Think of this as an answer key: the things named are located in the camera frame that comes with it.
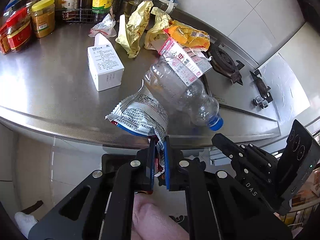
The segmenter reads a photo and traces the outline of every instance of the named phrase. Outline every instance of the jar with red lid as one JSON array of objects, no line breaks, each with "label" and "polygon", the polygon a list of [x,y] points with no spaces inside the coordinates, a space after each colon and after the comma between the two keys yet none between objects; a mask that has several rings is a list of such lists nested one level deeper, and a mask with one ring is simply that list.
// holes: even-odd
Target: jar with red lid
[{"label": "jar with red lid", "polygon": [[7,19],[7,38],[10,48],[14,52],[19,52],[25,48],[31,38],[30,15],[27,8],[21,8]]},{"label": "jar with red lid", "polygon": [[7,37],[7,25],[4,24],[0,27],[0,51],[2,54],[7,54],[10,50],[10,45]]}]

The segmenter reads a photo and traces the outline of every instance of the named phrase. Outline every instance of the cardboard box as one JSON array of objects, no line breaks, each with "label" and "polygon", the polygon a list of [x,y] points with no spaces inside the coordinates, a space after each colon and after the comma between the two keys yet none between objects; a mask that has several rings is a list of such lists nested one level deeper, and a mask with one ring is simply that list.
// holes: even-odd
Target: cardboard box
[{"label": "cardboard box", "polygon": [[111,42],[100,33],[88,48],[88,64],[97,91],[121,85],[124,66]]},{"label": "cardboard box", "polygon": [[151,44],[160,55],[169,52],[180,59],[197,78],[212,68],[211,64],[205,58],[198,57],[190,48],[179,45],[167,34],[157,35],[154,40],[151,41]]}]

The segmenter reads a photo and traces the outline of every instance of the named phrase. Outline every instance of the silver food wrapper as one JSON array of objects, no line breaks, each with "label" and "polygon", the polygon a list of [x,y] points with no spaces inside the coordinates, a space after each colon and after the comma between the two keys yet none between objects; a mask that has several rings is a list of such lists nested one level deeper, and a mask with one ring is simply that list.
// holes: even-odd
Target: silver food wrapper
[{"label": "silver food wrapper", "polygon": [[133,135],[147,138],[156,135],[158,146],[164,149],[168,113],[144,86],[143,81],[140,90],[122,100],[106,119]]}]

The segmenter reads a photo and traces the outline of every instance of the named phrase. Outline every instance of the silver rivet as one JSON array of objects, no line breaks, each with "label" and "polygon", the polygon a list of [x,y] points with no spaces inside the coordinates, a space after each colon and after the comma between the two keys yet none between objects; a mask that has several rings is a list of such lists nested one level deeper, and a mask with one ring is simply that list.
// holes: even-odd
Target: silver rivet
[{"label": "silver rivet", "polygon": [[93,176],[94,178],[99,178],[99,177],[102,176],[102,171],[94,171],[94,172],[92,173],[92,176]]},{"label": "silver rivet", "polygon": [[181,167],[188,167],[188,166],[189,166],[189,163],[188,163],[187,161],[180,161],[180,162],[179,162],[179,165],[180,165]]},{"label": "silver rivet", "polygon": [[132,167],[138,167],[138,166],[140,166],[140,164],[141,164],[141,162],[139,162],[138,160],[134,160],[134,161],[130,162],[130,165]]},{"label": "silver rivet", "polygon": [[228,176],[228,174],[225,171],[218,171],[217,176],[219,178],[224,179],[224,178],[226,178]]}]

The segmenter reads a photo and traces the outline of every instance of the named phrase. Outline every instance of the orange plastic wrapper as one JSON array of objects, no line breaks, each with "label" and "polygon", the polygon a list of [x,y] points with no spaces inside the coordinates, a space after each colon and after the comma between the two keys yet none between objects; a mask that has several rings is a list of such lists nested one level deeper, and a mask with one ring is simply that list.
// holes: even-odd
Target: orange plastic wrapper
[{"label": "orange plastic wrapper", "polygon": [[200,49],[201,51],[209,49],[210,36],[206,32],[196,30],[178,21],[173,21],[172,25],[165,29],[164,32],[170,35],[177,43],[191,49]]}]

